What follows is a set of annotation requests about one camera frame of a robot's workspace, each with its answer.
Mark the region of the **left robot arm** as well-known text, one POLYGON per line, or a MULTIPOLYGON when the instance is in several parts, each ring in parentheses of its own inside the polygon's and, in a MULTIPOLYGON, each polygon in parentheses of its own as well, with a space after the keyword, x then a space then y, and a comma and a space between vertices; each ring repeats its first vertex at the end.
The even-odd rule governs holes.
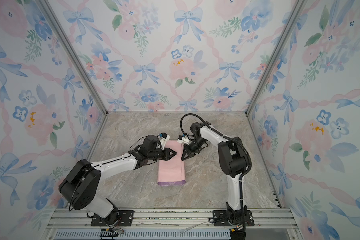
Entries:
POLYGON ((176 151, 166 147, 170 136, 161 133, 148 135, 143 143, 119 157, 99 161, 78 161, 59 185, 59 192, 69 202, 70 209, 86 209, 103 222, 114 225, 119 219, 119 209, 107 198, 98 195, 99 183, 123 172, 137 170, 158 160, 168 161, 176 151))

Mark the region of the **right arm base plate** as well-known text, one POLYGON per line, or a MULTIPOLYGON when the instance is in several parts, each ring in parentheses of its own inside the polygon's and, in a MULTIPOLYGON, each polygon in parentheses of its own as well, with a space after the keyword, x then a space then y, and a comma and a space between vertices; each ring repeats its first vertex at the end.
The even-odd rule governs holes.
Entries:
POLYGON ((209 223, 215 227, 254 227, 254 217, 252 212, 244 209, 231 212, 229 210, 214 210, 213 216, 209 218, 209 223))

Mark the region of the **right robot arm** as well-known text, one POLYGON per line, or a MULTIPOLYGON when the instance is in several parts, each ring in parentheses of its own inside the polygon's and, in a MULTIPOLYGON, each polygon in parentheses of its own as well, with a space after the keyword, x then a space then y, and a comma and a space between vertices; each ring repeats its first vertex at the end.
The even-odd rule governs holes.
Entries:
POLYGON ((210 143, 218 150, 219 165, 227 176, 227 218, 232 225, 244 225, 248 216, 244 204, 243 178, 252 169, 252 160, 239 137, 228 137, 205 123, 193 123, 191 135, 183 134, 179 142, 184 146, 181 160, 199 154, 210 143))

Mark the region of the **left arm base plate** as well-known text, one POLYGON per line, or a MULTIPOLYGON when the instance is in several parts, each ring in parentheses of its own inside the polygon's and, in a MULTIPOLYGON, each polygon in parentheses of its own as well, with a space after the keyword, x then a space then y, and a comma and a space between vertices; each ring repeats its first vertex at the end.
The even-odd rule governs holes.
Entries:
POLYGON ((92 227, 130 227, 134 219, 133 210, 112 211, 106 218, 94 214, 91 221, 92 227))

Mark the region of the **purple wrapping paper sheet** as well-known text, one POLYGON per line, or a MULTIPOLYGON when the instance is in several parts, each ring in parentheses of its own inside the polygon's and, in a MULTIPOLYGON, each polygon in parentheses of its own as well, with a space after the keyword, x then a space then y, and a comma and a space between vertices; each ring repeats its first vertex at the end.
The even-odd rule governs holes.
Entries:
POLYGON ((169 141, 166 147, 174 150, 176 155, 168 161, 159 161, 157 183, 159 186, 181 186, 186 183, 185 165, 181 160, 183 145, 177 141, 169 141))

